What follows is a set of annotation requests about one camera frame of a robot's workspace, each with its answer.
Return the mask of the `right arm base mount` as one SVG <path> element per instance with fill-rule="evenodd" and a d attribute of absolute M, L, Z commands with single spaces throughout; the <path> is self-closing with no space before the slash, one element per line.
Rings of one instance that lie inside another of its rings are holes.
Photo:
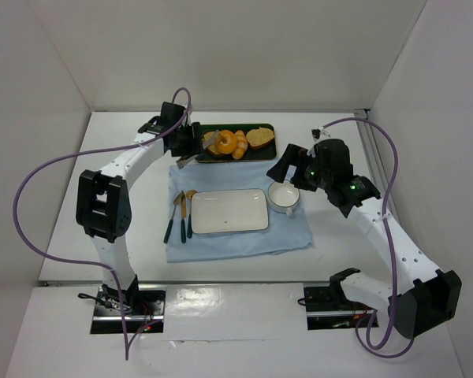
<path fill-rule="evenodd" d="M 362 303 L 339 299 L 326 285 L 304 286 L 304 294 L 296 302 L 305 309 L 308 331 L 350 329 L 359 321 L 365 328 L 374 312 Z"/>

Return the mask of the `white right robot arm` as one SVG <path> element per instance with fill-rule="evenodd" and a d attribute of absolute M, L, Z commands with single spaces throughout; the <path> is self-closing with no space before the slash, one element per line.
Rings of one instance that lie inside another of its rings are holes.
<path fill-rule="evenodd" d="M 414 339 L 451 320 L 456 312 L 462 282 L 452 270 L 444 272 L 413 242 L 388 211 L 378 189 L 365 176 L 354 173 L 349 148 L 340 139 L 316 143 L 312 150 L 289 144 L 267 172 L 283 183 L 305 191 L 323 190 L 369 240 L 391 272 L 389 284 L 346 269 L 331 276 L 331 285 L 343 299 L 387 312 L 401 336 Z"/>

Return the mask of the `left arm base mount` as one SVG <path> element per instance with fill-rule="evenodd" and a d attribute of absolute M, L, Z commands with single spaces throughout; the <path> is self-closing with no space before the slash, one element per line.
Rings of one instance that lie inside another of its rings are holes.
<path fill-rule="evenodd" d="M 166 308 L 166 288 L 145 285 L 139 287 L 137 303 L 124 306 L 127 331 L 134 334 L 144 327 L 144 334 L 163 333 Z M 92 335 L 121 334 L 121 307 L 107 298 L 99 288 L 96 295 L 79 293 L 78 299 L 94 304 L 90 333 Z"/>

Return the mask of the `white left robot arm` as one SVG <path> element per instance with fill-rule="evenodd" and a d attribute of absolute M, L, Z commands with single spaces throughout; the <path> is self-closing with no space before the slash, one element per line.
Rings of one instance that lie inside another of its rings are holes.
<path fill-rule="evenodd" d="M 129 191 L 139 177 L 166 152 L 187 161 L 201 152 L 199 128 L 189 124 L 190 109 L 173 102 L 139 128 L 131 147 L 110 163 L 79 177 L 76 222 L 82 226 L 104 264 L 102 289 L 127 305 L 139 290 L 128 255 L 125 233 L 132 221 Z"/>

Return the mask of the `metal serving tongs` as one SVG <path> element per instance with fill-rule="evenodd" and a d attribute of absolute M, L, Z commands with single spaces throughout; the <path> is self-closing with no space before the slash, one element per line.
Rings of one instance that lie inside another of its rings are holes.
<path fill-rule="evenodd" d="M 201 153 L 203 153 L 209 146 L 212 146 L 215 144 L 217 139 L 219 138 L 220 131 L 216 130 L 213 132 L 212 136 L 210 138 L 204 139 L 201 138 L 200 141 L 200 150 L 199 152 L 193 152 L 188 155 L 180 157 L 177 161 L 177 167 L 179 169 L 183 169 L 186 165 L 191 163 L 193 160 L 195 160 Z"/>

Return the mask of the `orange bagel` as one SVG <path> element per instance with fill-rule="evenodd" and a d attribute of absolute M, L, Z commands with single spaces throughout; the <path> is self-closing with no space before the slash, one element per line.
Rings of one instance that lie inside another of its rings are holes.
<path fill-rule="evenodd" d="M 220 154 L 232 154 L 238 147 L 237 136 L 229 130 L 222 130 L 214 140 L 214 147 Z"/>

